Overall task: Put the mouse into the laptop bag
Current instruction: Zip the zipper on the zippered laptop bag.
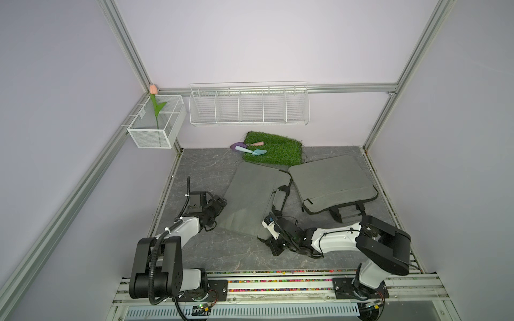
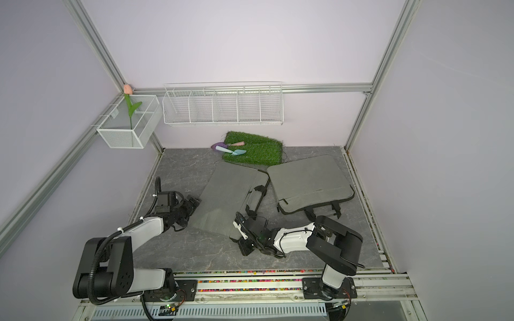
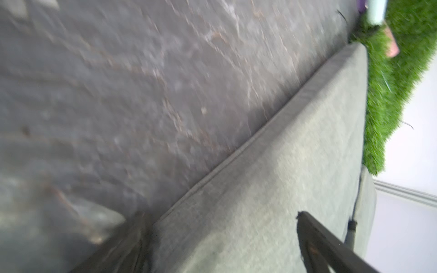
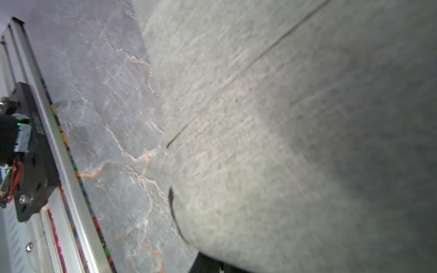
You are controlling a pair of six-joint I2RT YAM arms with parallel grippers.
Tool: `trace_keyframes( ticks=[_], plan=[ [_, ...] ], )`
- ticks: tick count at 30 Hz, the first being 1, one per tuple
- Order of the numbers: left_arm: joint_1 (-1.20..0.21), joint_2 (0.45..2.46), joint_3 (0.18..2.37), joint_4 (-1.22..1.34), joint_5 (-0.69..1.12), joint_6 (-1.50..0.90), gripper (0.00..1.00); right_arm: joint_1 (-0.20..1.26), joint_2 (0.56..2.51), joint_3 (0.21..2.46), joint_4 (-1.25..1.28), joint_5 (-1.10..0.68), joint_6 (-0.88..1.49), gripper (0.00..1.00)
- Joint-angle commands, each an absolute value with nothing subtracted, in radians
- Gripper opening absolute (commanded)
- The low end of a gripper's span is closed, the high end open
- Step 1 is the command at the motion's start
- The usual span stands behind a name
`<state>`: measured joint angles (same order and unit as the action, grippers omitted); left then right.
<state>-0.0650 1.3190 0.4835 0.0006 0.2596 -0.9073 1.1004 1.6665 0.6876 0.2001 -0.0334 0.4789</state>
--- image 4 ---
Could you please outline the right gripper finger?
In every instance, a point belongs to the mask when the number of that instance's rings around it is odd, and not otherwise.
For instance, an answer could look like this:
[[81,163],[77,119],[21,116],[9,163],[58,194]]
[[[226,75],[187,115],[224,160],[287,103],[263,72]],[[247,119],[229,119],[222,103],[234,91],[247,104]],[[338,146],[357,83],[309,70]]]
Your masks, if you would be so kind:
[[198,253],[189,273],[249,273],[248,271]]

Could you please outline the grey laptop bag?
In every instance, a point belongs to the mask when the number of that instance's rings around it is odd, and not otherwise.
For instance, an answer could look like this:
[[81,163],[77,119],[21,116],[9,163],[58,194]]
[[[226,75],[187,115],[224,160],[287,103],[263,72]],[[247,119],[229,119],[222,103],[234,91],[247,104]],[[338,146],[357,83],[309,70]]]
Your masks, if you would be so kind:
[[134,1],[171,210],[258,273],[437,270],[435,1]]

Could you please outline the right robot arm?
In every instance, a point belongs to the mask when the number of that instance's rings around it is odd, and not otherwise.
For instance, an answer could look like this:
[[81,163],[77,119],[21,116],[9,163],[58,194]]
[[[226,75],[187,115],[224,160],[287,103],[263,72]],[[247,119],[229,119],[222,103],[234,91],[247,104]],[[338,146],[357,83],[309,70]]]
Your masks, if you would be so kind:
[[25,141],[25,125],[22,125],[19,119],[11,114],[1,114],[1,166],[12,164],[13,161],[22,161],[19,154],[25,152],[25,148],[19,148],[21,143]]

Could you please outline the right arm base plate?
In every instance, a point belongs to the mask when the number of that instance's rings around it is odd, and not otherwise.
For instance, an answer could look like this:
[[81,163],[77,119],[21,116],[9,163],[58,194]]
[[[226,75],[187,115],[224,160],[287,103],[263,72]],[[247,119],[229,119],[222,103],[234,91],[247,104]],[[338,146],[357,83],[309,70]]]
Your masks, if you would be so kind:
[[30,143],[19,156],[22,172],[13,192],[17,219],[26,222],[45,206],[60,179],[31,86],[16,83],[11,100],[18,103],[16,112],[27,116],[31,125]]

